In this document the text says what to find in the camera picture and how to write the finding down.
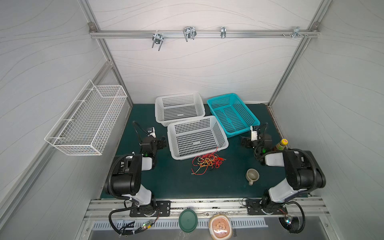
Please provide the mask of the white plastic basket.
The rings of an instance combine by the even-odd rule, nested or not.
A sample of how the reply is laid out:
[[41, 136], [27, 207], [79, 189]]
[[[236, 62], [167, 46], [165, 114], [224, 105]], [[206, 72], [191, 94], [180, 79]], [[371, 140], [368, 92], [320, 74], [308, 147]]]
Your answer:
[[214, 116], [170, 124], [167, 134], [172, 158], [179, 161], [229, 147], [226, 133]]
[[204, 103], [198, 93], [161, 96], [155, 101], [156, 121], [164, 127], [176, 122], [199, 119], [205, 115]]

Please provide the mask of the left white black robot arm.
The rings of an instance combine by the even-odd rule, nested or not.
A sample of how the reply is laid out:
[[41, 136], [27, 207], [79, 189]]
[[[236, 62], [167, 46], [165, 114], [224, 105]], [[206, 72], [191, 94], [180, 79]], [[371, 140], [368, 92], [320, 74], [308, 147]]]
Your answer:
[[149, 136], [141, 142], [139, 154], [118, 157], [108, 172], [105, 192], [116, 199], [128, 200], [137, 207], [155, 209], [155, 197], [142, 185], [142, 172], [155, 168], [157, 153], [166, 146], [165, 137], [159, 139]]

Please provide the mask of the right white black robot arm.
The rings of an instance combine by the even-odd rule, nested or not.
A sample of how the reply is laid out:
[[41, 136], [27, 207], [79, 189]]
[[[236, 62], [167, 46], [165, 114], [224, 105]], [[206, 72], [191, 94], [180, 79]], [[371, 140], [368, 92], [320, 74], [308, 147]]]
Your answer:
[[255, 159], [262, 166], [280, 167], [285, 170], [285, 178], [266, 190], [258, 203], [258, 207], [267, 214], [273, 213], [284, 204], [290, 204], [296, 197], [326, 185], [326, 177], [312, 152], [289, 149], [288, 143], [287, 139], [281, 139], [273, 145], [270, 135], [256, 132], [241, 140], [245, 148], [253, 149]]

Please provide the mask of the brown sauce bottle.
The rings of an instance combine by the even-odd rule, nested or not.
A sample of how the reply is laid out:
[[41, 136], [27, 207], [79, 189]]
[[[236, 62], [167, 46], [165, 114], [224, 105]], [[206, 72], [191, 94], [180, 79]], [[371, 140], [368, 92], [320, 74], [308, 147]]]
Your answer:
[[288, 145], [289, 141], [287, 139], [281, 139], [279, 143], [276, 144], [275, 149], [277, 151], [283, 151]]

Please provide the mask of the teal plastic basket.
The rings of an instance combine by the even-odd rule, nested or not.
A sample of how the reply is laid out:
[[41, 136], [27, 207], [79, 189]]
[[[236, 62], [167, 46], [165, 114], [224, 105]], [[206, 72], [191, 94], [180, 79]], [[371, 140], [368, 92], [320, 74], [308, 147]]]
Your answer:
[[207, 104], [228, 138], [246, 133], [251, 126], [260, 125], [259, 119], [236, 94], [208, 99]]

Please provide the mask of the green round lid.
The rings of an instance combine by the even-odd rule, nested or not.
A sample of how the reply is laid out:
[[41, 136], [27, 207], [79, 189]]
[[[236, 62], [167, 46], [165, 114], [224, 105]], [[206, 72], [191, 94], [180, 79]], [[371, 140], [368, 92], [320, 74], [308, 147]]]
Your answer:
[[191, 210], [184, 210], [179, 216], [179, 227], [185, 233], [193, 232], [198, 225], [198, 216]]

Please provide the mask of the pink lidded food container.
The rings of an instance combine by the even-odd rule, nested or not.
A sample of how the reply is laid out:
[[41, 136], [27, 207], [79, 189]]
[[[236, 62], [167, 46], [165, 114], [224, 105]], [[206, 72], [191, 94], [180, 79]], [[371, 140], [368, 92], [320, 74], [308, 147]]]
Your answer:
[[210, 219], [209, 232], [213, 240], [229, 240], [234, 231], [230, 219], [219, 214]]

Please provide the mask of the left metal u-bolt clamp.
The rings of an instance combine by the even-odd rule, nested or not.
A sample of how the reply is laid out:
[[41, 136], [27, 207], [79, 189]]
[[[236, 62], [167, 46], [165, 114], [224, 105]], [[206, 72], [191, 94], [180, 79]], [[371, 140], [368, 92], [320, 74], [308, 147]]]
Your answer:
[[152, 40], [153, 40], [152, 48], [154, 48], [155, 45], [158, 45], [158, 51], [160, 51], [162, 44], [164, 42], [163, 35], [161, 35], [159, 33], [155, 33], [155, 34], [153, 34]]

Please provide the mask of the metal u-bolt clamp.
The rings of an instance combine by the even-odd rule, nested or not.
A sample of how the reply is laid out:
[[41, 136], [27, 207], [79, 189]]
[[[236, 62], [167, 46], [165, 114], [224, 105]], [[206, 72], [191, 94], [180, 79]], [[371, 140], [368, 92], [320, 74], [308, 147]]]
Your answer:
[[153, 34], [152, 40], [153, 40], [152, 48], [154, 48], [155, 45], [158, 45], [158, 51], [160, 51], [162, 44], [164, 42], [163, 35], [161, 35], [159, 33], [155, 33], [155, 34]]
[[196, 28], [193, 26], [186, 27], [183, 29], [183, 34], [184, 34], [186, 42], [188, 42], [189, 39], [194, 40], [196, 35], [197, 35]]

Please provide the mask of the middle metal u-bolt clamp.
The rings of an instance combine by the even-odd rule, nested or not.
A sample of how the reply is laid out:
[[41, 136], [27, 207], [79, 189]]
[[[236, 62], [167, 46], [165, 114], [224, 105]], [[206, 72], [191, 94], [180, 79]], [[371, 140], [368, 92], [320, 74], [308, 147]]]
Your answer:
[[189, 39], [194, 40], [196, 35], [197, 35], [196, 28], [193, 26], [186, 27], [183, 29], [183, 34], [184, 34], [186, 42], [188, 42]]

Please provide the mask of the small metal hook clamp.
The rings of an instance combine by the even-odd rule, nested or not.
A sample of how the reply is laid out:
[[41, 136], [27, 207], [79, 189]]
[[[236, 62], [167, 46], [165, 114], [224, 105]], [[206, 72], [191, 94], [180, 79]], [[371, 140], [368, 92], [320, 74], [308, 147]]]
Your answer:
[[227, 29], [226, 27], [221, 27], [221, 38], [225, 39], [227, 35]]

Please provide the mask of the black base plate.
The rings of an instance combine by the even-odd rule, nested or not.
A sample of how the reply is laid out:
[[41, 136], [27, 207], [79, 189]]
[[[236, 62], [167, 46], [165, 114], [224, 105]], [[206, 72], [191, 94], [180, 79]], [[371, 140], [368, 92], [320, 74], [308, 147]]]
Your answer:
[[130, 210], [131, 218], [144, 217], [169, 217], [171, 212], [171, 201], [158, 201], [146, 206], [135, 207]]
[[281, 203], [272, 202], [269, 199], [246, 199], [247, 214], [255, 215], [283, 215], [286, 212]]

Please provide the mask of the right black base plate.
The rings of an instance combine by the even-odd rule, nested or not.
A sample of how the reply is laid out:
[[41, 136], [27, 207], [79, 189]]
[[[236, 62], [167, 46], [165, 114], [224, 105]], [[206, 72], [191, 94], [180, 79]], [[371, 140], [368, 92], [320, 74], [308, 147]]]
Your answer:
[[281, 203], [272, 202], [269, 199], [246, 199], [247, 214], [255, 215], [283, 215], [286, 212]]

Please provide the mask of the right metal bracket clamp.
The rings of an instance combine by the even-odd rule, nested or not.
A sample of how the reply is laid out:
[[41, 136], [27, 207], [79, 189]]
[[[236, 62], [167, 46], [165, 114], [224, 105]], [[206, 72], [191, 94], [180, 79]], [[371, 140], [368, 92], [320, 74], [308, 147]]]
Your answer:
[[291, 38], [291, 39], [304, 39], [304, 38], [308, 38], [309, 35], [308, 34], [302, 34], [300, 32], [300, 28], [299, 27], [296, 27], [295, 29], [293, 29], [293, 31], [290, 33], [290, 34], [282, 34], [282, 36], [284, 38]]

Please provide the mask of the aluminium cross rail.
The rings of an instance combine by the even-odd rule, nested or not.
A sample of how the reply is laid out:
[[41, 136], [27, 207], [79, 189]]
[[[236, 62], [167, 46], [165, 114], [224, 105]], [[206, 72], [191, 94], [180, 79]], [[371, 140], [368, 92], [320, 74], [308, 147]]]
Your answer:
[[[284, 38], [282, 34], [290, 34], [293, 30], [230, 30], [227, 29], [226, 38]], [[196, 30], [197, 39], [221, 39], [221, 30]], [[300, 30], [302, 34], [308, 34], [309, 38], [317, 38], [321, 32]], [[158, 31], [98, 31], [90, 33], [93, 39], [151, 39], [153, 34], [159, 33], [164, 39], [183, 39], [182, 30], [158, 30]]]

